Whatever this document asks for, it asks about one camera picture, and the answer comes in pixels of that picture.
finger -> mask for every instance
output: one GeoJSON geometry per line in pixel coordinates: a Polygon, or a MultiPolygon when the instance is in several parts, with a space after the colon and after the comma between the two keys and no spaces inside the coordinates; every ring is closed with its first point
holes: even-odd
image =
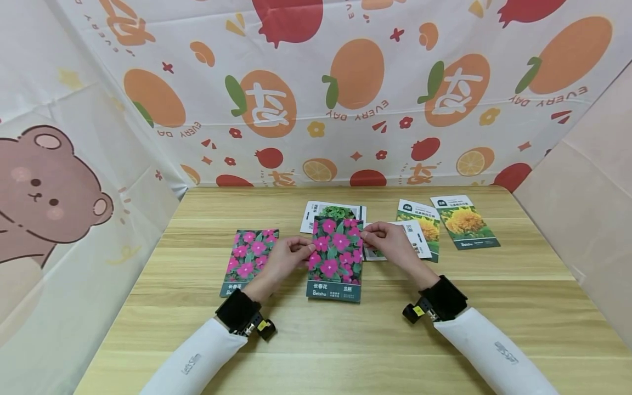
{"type": "Polygon", "coordinates": [[[384,241],[383,238],[377,236],[377,234],[375,233],[371,233],[367,231],[363,231],[362,233],[360,233],[360,236],[362,237],[362,240],[365,241],[365,243],[371,244],[372,246],[377,247],[378,249],[381,250],[380,245],[384,241]]]}
{"type": "Polygon", "coordinates": [[[294,237],[289,237],[286,238],[285,243],[287,243],[288,247],[292,247],[295,245],[310,245],[312,244],[312,240],[311,239],[307,239],[301,236],[294,236],[294,237]]]}
{"type": "Polygon", "coordinates": [[[300,262],[308,259],[312,252],[316,251],[316,246],[313,244],[302,246],[300,250],[294,252],[296,260],[300,262]]]}
{"type": "Polygon", "coordinates": [[[366,226],[364,230],[369,233],[374,233],[377,231],[388,233],[389,230],[391,230],[393,226],[397,226],[397,225],[389,224],[388,222],[379,221],[379,222],[373,222],[371,225],[366,226]]]}

bear face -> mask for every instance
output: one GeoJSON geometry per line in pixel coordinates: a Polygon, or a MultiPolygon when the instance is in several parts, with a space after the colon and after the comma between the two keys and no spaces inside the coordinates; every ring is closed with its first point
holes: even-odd
{"type": "Polygon", "coordinates": [[[0,138],[0,222],[43,241],[74,243],[112,212],[112,199],[61,130],[39,125],[17,140],[0,138]]]}

white sleeve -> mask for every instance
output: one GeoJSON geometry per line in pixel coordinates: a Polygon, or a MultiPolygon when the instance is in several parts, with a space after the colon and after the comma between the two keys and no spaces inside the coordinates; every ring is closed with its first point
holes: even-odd
{"type": "Polygon", "coordinates": [[[210,319],[158,368],[141,395],[200,395],[217,371],[248,342],[210,319]]]}
{"type": "Polygon", "coordinates": [[[435,322],[497,394],[554,395],[555,388],[504,333],[474,308],[435,322]]]}

wooden table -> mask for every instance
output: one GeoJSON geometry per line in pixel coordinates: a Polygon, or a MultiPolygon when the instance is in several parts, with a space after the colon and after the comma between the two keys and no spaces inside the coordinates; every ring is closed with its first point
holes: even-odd
{"type": "MultiPolygon", "coordinates": [[[[236,229],[299,234],[308,200],[366,205],[369,221],[393,221],[400,198],[430,204],[441,195],[468,195],[502,247],[457,251],[442,225],[441,260],[432,267],[561,394],[630,394],[629,350],[514,198],[495,186],[190,190],[76,394],[138,394],[223,301],[218,295],[236,229]]],[[[431,324],[410,325],[402,317],[417,299],[403,273],[389,262],[367,262],[362,276],[356,305],[308,300],[306,272],[297,271],[266,307],[277,335],[270,343],[253,336],[204,393],[492,393],[431,324]]]]}

yellow sticker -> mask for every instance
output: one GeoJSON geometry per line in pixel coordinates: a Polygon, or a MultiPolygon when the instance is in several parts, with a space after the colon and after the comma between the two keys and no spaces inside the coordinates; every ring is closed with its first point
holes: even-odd
{"type": "Polygon", "coordinates": [[[415,306],[413,307],[413,310],[415,311],[415,313],[417,313],[418,317],[421,317],[422,315],[424,315],[425,313],[423,312],[422,308],[419,306],[415,306]]]}
{"type": "Polygon", "coordinates": [[[259,322],[259,326],[257,327],[257,330],[260,332],[260,331],[264,330],[268,326],[270,326],[270,324],[268,324],[268,321],[263,320],[263,321],[259,322]]]}

